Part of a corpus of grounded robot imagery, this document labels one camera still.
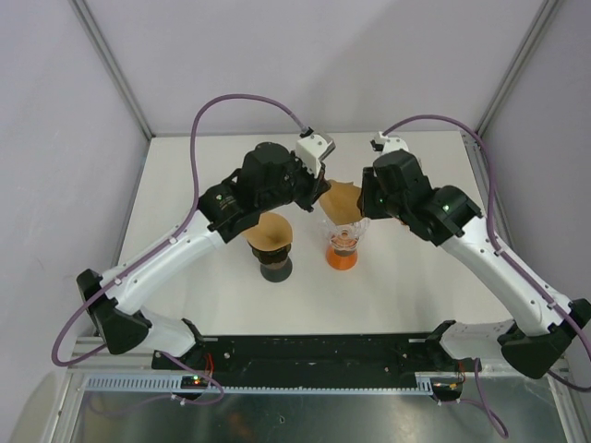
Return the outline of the brown paper coffee filter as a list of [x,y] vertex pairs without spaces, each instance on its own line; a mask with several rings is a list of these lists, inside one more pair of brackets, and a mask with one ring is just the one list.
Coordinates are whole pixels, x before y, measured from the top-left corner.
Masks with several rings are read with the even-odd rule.
[[257,225],[241,235],[260,251],[274,251],[293,242],[293,230],[289,221],[274,212],[262,213]]

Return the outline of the olive green plastic dripper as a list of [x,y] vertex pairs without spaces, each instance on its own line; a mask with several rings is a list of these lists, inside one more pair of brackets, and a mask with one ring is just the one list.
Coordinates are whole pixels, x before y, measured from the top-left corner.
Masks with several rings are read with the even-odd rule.
[[285,262],[289,258],[291,245],[287,244],[273,250],[263,250],[251,245],[251,251],[260,265],[271,266]]

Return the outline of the orange liquid glass beaker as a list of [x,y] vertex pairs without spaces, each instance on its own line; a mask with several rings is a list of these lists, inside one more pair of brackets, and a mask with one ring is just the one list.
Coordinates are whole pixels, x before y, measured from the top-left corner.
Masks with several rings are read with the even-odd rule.
[[327,263],[337,270],[349,270],[356,263],[358,240],[333,236],[327,246],[325,258]]

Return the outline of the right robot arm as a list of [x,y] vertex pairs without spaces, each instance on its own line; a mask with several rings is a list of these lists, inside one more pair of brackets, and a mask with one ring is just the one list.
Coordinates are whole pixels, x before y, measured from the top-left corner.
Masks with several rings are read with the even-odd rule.
[[378,157],[362,173],[361,214],[395,218],[420,239],[466,266],[511,317],[498,323],[447,320],[429,336],[428,363],[447,370],[458,360],[503,359],[539,379],[590,320],[590,304],[552,290],[488,228],[481,208],[456,186],[434,187],[406,150]]

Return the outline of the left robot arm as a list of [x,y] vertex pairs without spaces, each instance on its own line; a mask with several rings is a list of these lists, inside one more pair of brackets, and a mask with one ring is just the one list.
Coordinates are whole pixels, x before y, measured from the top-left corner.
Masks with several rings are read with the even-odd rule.
[[126,265],[77,277],[87,311],[109,353],[138,347],[168,353],[186,369],[198,366],[204,347],[198,329],[187,319],[170,319],[144,305],[177,272],[255,226],[262,213],[295,203],[312,211],[330,188],[325,159],[335,145],[310,135],[294,150],[262,142],[249,151],[240,168],[203,193],[187,219],[166,233],[151,251]]

